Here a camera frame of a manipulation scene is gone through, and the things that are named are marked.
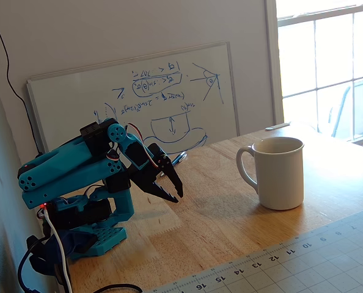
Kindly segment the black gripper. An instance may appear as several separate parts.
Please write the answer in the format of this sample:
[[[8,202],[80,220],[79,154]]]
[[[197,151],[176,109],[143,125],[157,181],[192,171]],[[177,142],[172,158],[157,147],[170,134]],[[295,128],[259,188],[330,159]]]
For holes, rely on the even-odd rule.
[[[133,162],[128,167],[128,174],[135,185],[147,194],[154,195],[164,200],[178,203],[176,197],[166,192],[161,186],[157,185],[156,177],[160,171],[153,166],[149,160],[143,146],[135,142],[128,148],[128,155],[132,155]],[[183,197],[183,183],[172,165],[171,159],[162,154],[158,158],[159,169],[170,179],[179,197]]]

